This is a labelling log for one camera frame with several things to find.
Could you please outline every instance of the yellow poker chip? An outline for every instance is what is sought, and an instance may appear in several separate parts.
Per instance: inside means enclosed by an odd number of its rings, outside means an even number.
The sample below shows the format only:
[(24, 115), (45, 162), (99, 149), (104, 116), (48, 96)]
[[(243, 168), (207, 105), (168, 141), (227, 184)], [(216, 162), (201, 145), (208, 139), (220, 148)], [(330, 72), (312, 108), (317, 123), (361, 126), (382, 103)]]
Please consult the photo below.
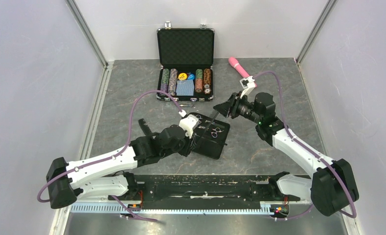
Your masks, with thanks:
[(186, 79), (187, 79), (187, 74), (185, 74), (184, 72), (179, 74), (179, 80), (186, 80)]

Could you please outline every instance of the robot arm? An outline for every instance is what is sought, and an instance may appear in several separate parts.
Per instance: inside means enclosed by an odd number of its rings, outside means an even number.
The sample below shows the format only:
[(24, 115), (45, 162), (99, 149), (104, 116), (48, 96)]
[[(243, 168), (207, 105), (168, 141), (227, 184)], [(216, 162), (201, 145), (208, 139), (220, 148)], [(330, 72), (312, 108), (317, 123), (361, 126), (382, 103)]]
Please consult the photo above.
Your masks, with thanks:
[(346, 207), (349, 205), (347, 196), (326, 166), (325, 163), (327, 163), (343, 180), (353, 201), (357, 201), (359, 194), (350, 164), (344, 159), (335, 161), (323, 155), (296, 136), (290, 128), (285, 127), (284, 123), (276, 117), (272, 95), (258, 93), (254, 102), (248, 102), (249, 88), (253, 90), (256, 85), (252, 84), (254, 83), (252, 77), (243, 78), (240, 81), (244, 90), (233, 93), (228, 101), (213, 108), (225, 117), (233, 119), (242, 116), (256, 123), (255, 129), (260, 139), (288, 155), (310, 177), (309, 179), (297, 177), (288, 172), (281, 172), (271, 177), (269, 183), (274, 185), (277, 195), (294, 195), (311, 201), (325, 216), (330, 216)]
[(77, 199), (126, 194), (132, 187), (136, 188), (134, 175), (124, 173), (114, 176), (111, 174), (157, 163), (160, 159), (173, 153), (187, 156), (191, 151), (191, 138), (198, 121), (194, 115), (189, 115), (183, 118), (179, 125), (171, 125), (161, 133), (152, 133), (145, 120), (140, 119), (138, 122), (145, 136), (131, 141), (119, 156), (82, 169), (79, 169), (78, 166), (114, 156), (124, 147), (90, 159), (68, 163), (64, 158), (55, 159), (47, 173), (47, 181), (63, 172), (72, 171), (48, 186), (51, 208), (58, 209), (71, 205)]

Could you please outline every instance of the poker chip case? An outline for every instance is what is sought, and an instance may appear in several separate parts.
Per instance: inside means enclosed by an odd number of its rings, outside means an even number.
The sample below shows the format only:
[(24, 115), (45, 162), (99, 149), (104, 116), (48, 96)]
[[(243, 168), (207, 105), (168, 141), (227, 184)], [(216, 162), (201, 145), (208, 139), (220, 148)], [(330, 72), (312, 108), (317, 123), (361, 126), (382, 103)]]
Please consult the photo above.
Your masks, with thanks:
[[(206, 28), (202, 24), (200, 28), (171, 28), (170, 23), (166, 23), (165, 28), (159, 28), (157, 30), (158, 49), (159, 49), (159, 61), (161, 63), (161, 71), (159, 73), (158, 90), (166, 90), (177, 101), (211, 101), (214, 98), (214, 73), (212, 69), (213, 65), (213, 53), (214, 53), (214, 30), (212, 28)], [(163, 79), (163, 75), (168, 74), (168, 70), (177, 70), (176, 81), (182, 83), (178, 79), (181, 73), (187, 75), (193, 74), (194, 78), (194, 92), (189, 92), (193, 95), (180, 95), (174, 92), (170, 92), (171, 89), (176, 89), (170, 85), (167, 88), (162, 89), (162, 83), (167, 83), (168, 78)], [(204, 71), (204, 79), (202, 83), (202, 91), (197, 92), (200, 89), (200, 81), (197, 81), (196, 71)], [(158, 100), (169, 101), (167, 96), (157, 93)]]

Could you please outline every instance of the pink object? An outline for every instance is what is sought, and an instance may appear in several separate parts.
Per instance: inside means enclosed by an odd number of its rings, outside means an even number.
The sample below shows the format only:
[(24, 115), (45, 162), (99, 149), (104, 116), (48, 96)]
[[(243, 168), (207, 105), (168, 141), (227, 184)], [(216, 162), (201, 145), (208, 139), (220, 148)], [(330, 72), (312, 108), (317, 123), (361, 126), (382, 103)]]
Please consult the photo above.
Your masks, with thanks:
[(230, 57), (229, 64), (232, 65), (232, 67), (235, 68), (242, 77), (249, 77), (249, 74), (245, 71), (245, 69), (242, 66), (240, 66), (239, 61), (237, 61), (236, 58)]

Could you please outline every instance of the white bracket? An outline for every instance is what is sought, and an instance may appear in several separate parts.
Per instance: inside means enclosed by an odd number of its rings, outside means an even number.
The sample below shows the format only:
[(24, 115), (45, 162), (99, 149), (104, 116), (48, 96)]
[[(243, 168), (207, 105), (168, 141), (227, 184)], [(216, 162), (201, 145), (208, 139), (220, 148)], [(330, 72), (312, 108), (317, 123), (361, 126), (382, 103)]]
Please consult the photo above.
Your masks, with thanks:
[(106, 195), (122, 196), (128, 191), (128, 182), (123, 175), (117, 175), (86, 182), (80, 188), (83, 192), (77, 196), (77, 199)]
[(252, 76), (249, 77), (244, 77), (239, 80), (240, 85), (242, 85), (243, 91), (240, 94), (240, 98), (242, 98), (245, 95), (249, 95), (257, 87), (257, 84), (255, 83), (255, 80), (253, 79)]
[(311, 179), (288, 174), (279, 178), (276, 183), (278, 184), (281, 193), (285, 195), (294, 195), (311, 202)]
[(179, 114), (182, 118), (184, 118), (187, 115), (187, 112), (184, 109), (182, 109), (181, 111), (179, 111)]
[(164, 23), (164, 28), (171, 28), (171, 21), (166, 21)]
[(183, 118), (179, 122), (179, 126), (185, 131), (185, 136), (190, 139), (193, 137), (194, 128), (199, 125), (199, 119), (190, 114), (188, 117)]

